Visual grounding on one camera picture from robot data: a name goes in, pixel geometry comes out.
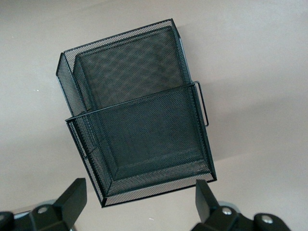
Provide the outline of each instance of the beige surface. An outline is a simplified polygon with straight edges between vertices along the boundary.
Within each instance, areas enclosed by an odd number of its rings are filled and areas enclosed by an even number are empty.
[[[0,210],[57,198],[87,177],[64,120],[60,52],[173,18],[202,84],[218,174],[210,186],[244,215],[307,230],[308,2],[0,2]],[[187,231],[194,189],[100,209],[88,180],[78,231]]]

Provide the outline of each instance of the wire mesh desk organizer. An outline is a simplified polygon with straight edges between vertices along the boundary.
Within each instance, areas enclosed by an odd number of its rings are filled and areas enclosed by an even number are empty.
[[[67,50],[56,75],[102,207],[216,180],[200,84],[172,19]]]

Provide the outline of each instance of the mesh panel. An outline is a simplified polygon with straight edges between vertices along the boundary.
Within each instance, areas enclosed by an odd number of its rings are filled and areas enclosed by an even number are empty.
[[[73,116],[191,82],[173,20],[141,27],[63,53],[57,71]]]
[[[214,179],[195,92],[179,87],[68,120],[78,125],[105,206],[188,187],[202,174]]]

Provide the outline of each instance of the mesh tray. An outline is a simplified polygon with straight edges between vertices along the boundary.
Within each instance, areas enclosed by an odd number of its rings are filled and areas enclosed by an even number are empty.
[[[216,179],[194,84],[67,120],[102,206]]]
[[[191,83],[172,19],[67,50],[56,75],[73,116]]]

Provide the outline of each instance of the screw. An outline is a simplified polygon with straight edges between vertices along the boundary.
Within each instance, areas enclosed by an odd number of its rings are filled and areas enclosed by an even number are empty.
[[[38,209],[38,213],[45,213],[47,211],[47,207],[42,207]]]
[[[264,221],[265,223],[268,224],[272,224],[273,223],[273,219],[267,215],[262,215],[262,221]]]
[[[231,214],[232,214],[231,209],[229,209],[229,208],[227,208],[227,207],[222,208],[222,212],[223,212],[225,215],[231,215]]]

